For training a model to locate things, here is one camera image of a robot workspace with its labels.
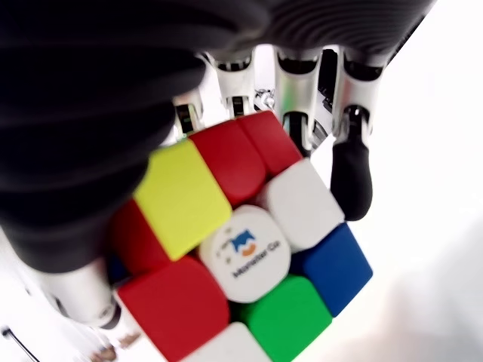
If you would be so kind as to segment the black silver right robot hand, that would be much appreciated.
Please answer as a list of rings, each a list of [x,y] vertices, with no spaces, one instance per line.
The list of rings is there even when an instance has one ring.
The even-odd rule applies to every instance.
[[[62,315],[111,329],[112,215],[198,87],[208,52],[325,45],[385,60],[428,1],[3,1],[1,227]]]

